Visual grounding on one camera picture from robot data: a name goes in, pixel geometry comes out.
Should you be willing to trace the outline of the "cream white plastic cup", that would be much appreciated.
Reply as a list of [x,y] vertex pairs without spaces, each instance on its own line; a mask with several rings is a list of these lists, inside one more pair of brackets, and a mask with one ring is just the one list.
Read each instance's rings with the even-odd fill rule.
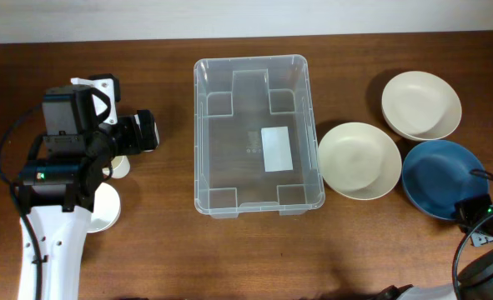
[[113,158],[106,166],[102,169],[103,179],[109,180],[124,178],[128,175],[130,171],[130,162],[127,156],[117,156]]

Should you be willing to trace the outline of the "dark blue bowl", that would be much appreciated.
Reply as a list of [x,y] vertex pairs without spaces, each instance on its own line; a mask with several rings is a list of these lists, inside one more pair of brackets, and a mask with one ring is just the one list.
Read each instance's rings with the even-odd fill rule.
[[455,220],[455,205],[486,195],[489,182],[470,174],[483,169],[467,148],[447,140],[422,142],[405,157],[401,182],[407,198],[424,214]]

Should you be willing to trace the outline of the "cream bowl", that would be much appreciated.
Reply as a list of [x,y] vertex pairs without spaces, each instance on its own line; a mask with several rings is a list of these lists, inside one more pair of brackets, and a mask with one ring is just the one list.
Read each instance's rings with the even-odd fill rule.
[[419,142],[446,138],[462,119],[455,89],[422,71],[403,72],[390,79],[382,92],[381,111],[391,129]]
[[347,122],[333,127],[321,139],[318,154],[325,183],[347,198],[381,198],[400,179],[400,150],[384,131],[368,123]]

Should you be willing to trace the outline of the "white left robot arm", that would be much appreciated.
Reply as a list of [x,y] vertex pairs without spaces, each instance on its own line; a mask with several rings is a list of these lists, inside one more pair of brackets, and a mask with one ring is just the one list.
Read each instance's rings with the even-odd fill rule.
[[139,110],[79,134],[38,135],[9,193],[20,216],[21,299],[78,297],[83,246],[96,192],[114,178],[113,160],[159,144],[153,114]]

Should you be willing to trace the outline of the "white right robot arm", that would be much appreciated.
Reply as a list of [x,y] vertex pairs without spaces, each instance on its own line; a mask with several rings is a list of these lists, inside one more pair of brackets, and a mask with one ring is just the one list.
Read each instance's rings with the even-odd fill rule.
[[493,249],[459,270],[461,254],[476,234],[493,238],[493,203],[488,195],[473,197],[455,205],[455,220],[465,234],[455,251],[452,282],[439,287],[389,286],[373,300],[457,300],[493,299]]

